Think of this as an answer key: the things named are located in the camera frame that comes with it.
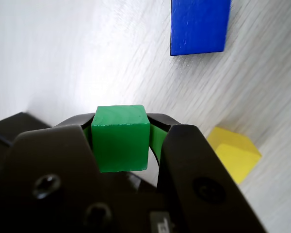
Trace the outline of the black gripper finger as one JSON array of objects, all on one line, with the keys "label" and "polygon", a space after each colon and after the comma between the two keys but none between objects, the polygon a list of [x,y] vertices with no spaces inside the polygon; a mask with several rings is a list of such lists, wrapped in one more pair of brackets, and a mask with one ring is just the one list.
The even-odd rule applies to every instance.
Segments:
[{"label": "black gripper finger", "polygon": [[0,170],[0,233],[120,233],[84,132],[94,115],[21,133]]},{"label": "black gripper finger", "polygon": [[179,233],[262,233],[247,200],[201,131],[165,114],[148,114],[163,130],[157,189]]}]

